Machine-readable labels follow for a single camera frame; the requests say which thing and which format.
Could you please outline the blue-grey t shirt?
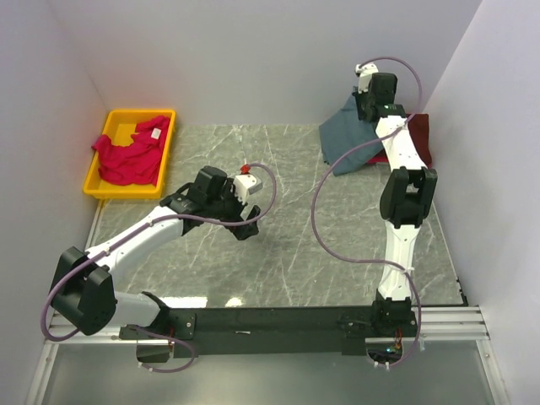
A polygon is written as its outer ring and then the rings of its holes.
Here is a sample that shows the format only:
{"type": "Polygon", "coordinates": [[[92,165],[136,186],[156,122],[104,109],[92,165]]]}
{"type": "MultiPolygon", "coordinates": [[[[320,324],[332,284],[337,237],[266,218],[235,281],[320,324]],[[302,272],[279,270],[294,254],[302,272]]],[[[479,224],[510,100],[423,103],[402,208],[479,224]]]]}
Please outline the blue-grey t shirt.
{"type": "MultiPolygon", "coordinates": [[[[328,165],[350,149],[377,139],[375,130],[369,122],[358,118],[356,100],[350,95],[343,107],[319,126],[321,152],[328,165]]],[[[333,170],[335,176],[353,173],[381,152],[380,142],[361,148],[343,159],[333,170]]]]}

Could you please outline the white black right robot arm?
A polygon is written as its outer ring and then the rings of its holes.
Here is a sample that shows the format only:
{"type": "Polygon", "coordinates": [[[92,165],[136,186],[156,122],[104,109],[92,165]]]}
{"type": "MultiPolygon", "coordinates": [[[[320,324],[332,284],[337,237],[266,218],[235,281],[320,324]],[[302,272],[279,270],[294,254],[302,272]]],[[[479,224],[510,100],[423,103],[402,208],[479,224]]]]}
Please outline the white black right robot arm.
{"type": "Polygon", "coordinates": [[[417,333],[413,311],[413,253],[428,217],[438,176],[421,159],[408,128],[408,116],[395,103],[397,76],[381,73],[374,63],[356,67],[359,86],[354,97],[359,119],[371,124],[381,140],[390,176],[380,199],[386,226],[381,281],[372,305],[370,326],[382,337],[417,333]]]}

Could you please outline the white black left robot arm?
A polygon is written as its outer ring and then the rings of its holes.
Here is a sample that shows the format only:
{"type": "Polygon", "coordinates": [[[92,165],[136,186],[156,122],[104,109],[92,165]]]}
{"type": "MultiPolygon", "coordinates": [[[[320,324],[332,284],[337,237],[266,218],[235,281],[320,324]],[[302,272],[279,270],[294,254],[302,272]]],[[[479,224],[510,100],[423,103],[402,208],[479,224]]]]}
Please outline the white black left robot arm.
{"type": "Polygon", "coordinates": [[[112,239],[85,251],[64,251],[51,284],[51,307],[86,336],[108,325],[136,325],[146,337],[157,339],[173,332],[170,307],[154,294],[120,293],[115,283],[155,249],[205,221],[216,221],[237,240],[257,235],[254,206],[241,216],[248,198],[262,189],[262,181],[244,169],[229,177],[205,166],[195,181],[164,197],[146,217],[112,239]]]}

